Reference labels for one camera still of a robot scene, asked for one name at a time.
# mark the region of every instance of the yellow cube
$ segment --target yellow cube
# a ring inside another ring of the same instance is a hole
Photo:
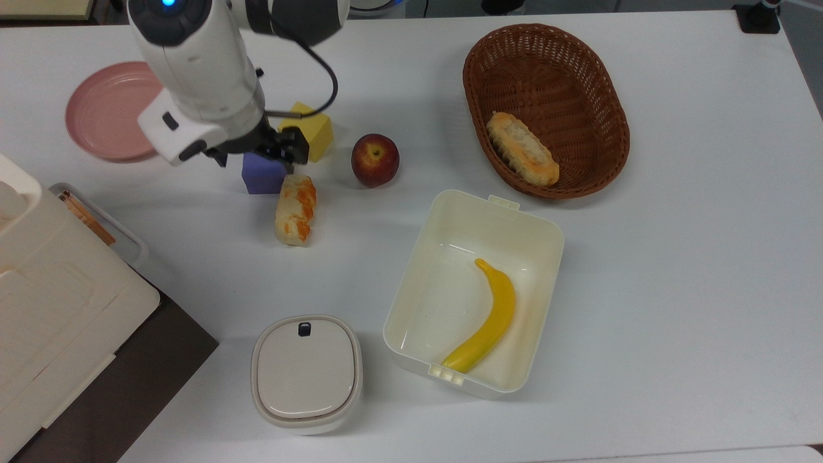
[[[291,111],[307,114],[313,110],[298,101],[291,107]],[[309,161],[312,162],[320,160],[334,139],[332,120],[323,113],[305,119],[283,119],[277,130],[283,130],[286,127],[297,127],[303,132],[303,136],[309,142]]]

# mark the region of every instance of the yellow banana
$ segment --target yellow banana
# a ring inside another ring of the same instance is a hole
[[[514,286],[505,273],[495,269],[483,259],[474,264],[486,274],[494,302],[486,322],[471,338],[460,344],[446,357],[442,365],[456,372],[465,373],[474,368],[500,341],[514,317]]]

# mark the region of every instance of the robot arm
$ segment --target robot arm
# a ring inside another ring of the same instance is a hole
[[[339,30],[348,0],[129,0],[137,45],[163,91],[137,119],[152,146],[177,165],[203,152],[222,166],[231,153],[257,152],[305,163],[299,131],[278,133],[239,28],[317,44]]]

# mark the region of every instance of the white lid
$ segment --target white lid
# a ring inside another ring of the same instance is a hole
[[[253,381],[266,411],[306,419],[340,409],[355,386],[355,373],[349,334],[331,320],[303,319],[262,340]]]

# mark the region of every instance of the black cable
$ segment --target black cable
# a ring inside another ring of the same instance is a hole
[[[316,109],[314,111],[311,111],[307,114],[294,113],[294,112],[285,112],[285,111],[270,111],[270,110],[264,111],[264,114],[268,117],[287,117],[289,119],[303,119],[304,117],[310,117],[310,116],[318,115],[318,114],[322,113],[326,108],[331,106],[332,103],[334,102],[334,100],[337,98],[337,76],[334,74],[334,71],[332,70],[332,67],[329,66],[328,63],[323,61],[323,59],[320,58],[319,55],[317,55],[314,52],[314,50],[312,50],[311,47],[309,47],[309,45],[306,44],[305,41],[303,41],[303,39],[301,39],[297,34],[295,34],[288,27],[285,27],[284,25],[282,25],[282,23],[280,23],[274,17],[273,14],[269,13],[268,14],[268,19],[269,19],[269,21],[272,22],[272,28],[273,29],[279,30],[283,35],[286,36],[286,38],[288,40],[291,40],[291,41],[295,42],[296,44],[298,44],[307,54],[309,54],[310,57],[314,58],[314,61],[317,61],[317,63],[320,66],[323,66],[323,69],[325,69],[326,72],[328,72],[328,76],[332,79],[332,95],[328,98],[328,100],[325,103],[323,103],[322,106],[320,106],[318,109]]]

